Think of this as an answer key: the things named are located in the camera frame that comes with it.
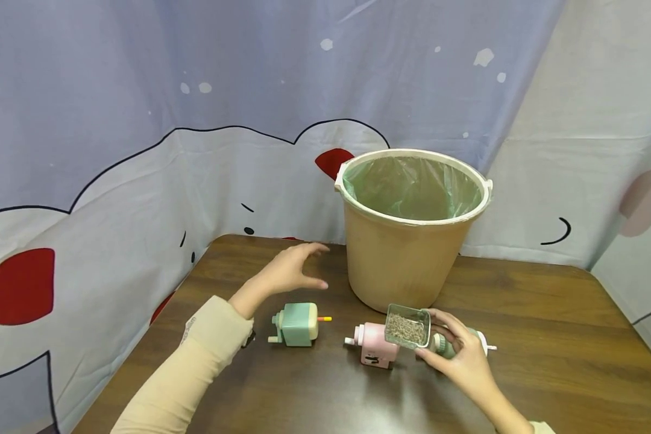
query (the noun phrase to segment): trash bin handle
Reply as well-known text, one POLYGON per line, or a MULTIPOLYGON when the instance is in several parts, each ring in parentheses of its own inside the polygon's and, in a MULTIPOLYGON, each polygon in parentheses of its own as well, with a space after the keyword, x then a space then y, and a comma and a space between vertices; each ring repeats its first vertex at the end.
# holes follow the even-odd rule
POLYGON ((492 182, 491 179, 487 179, 485 181, 485 187, 487 187, 487 190, 489 191, 489 198, 491 200, 491 198, 492 198, 492 190, 494 189, 494 182, 492 182))
POLYGON ((338 169, 338 176, 335 177, 335 191, 340 192, 343 190, 344 184, 342 183, 342 176, 345 174, 345 170, 347 170, 347 166, 350 164, 350 161, 345 161, 345 163, 340 165, 340 168, 338 169))

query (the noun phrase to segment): left hand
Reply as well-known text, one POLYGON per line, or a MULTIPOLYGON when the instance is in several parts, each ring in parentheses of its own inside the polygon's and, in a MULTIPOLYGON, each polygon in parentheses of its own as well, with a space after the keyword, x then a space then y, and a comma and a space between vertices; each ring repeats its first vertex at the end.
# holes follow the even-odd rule
POLYGON ((319 256, 329 251, 317 242, 289 247, 279 252, 275 259, 244 283, 230 299, 229 304, 240 316, 252 318, 258 306, 266 298, 280 292, 293 291, 297 288, 327 289, 327 283, 315 277, 304 275, 302 267, 310 256, 319 256))
POLYGON ((327 289, 324 280, 304 275, 302 271, 304 262, 310 256, 320 256, 326 251, 329 251, 329 248, 317 242, 289 247, 279 252, 278 256, 275 256, 251 280, 254 284, 265 288, 270 295, 297 288, 327 289))

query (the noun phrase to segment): blue fabric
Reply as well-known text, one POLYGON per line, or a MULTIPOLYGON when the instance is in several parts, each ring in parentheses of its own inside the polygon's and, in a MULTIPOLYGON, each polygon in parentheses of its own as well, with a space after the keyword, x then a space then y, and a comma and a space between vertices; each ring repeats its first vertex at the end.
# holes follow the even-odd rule
POLYGON ((175 127, 240 125, 294 140, 313 123, 352 118, 393 147, 485 171, 561 7, 0 1, 0 209, 69 210, 93 177, 175 127), (494 59, 473 65, 487 48, 494 59))

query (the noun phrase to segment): pink pencil sharpener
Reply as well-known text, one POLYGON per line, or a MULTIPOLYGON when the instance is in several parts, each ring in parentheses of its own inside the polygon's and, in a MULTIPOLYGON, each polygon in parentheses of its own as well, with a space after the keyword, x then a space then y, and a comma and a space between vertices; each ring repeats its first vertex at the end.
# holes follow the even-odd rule
POLYGON ((386 342, 384 338, 385 325, 367 322, 354 328, 354 337, 345 338, 348 345, 362 347, 359 361, 362 365, 376 366, 387 370, 391 362, 398 356, 397 344, 386 342))

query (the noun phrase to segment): trash bin rim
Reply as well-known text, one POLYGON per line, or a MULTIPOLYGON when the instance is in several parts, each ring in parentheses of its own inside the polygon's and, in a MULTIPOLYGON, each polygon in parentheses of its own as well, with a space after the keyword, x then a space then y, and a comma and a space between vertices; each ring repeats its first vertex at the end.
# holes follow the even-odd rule
POLYGON ((406 225, 450 225, 457 224, 463 221, 468 221, 475 219, 478 215, 482 214, 485 211, 486 207, 489 205, 492 196, 492 189, 494 185, 490 179, 487 179, 480 172, 475 170, 471 165, 463 163, 463 161, 454 159, 445 154, 434 151, 425 151, 422 149, 405 149, 405 148, 395 148, 395 149, 382 149, 380 151, 367 152, 358 157, 354 157, 351 160, 346 161, 340 166, 338 171, 338 176, 335 178, 335 189, 340 192, 342 197, 350 205, 356 207, 357 209, 365 212, 366 214, 372 214, 379 216, 379 218, 395 221, 400 224, 406 225), (343 183, 343 175, 351 166, 356 166, 362 163, 366 163, 370 160, 383 159, 385 157, 418 157, 421 159, 436 160, 440 163, 452 166, 452 168, 458 169, 464 174, 468 175, 468 178, 471 178, 477 184, 482 191, 482 200, 473 210, 468 211, 468 213, 459 215, 456 218, 452 219, 441 219, 441 220, 412 220, 412 219, 403 219, 397 218, 396 216, 379 213, 379 211, 372 210, 370 207, 359 204, 352 195, 347 191, 343 183))

